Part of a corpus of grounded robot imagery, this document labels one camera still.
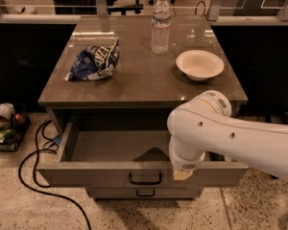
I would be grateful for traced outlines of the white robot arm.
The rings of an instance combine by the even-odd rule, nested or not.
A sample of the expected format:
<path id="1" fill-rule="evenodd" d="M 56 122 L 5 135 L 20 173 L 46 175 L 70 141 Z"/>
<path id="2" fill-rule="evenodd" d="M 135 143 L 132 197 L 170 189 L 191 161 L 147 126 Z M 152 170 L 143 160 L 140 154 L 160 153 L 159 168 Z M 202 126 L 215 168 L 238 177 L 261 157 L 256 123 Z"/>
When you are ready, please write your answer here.
<path id="1" fill-rule="evenodd" d="M 170 161 L 177 172 L 198 169 L 208 151 L 288 182 L 288 126 L 231 117 L 226 96 L 208 90 L 168 116 Z"/>

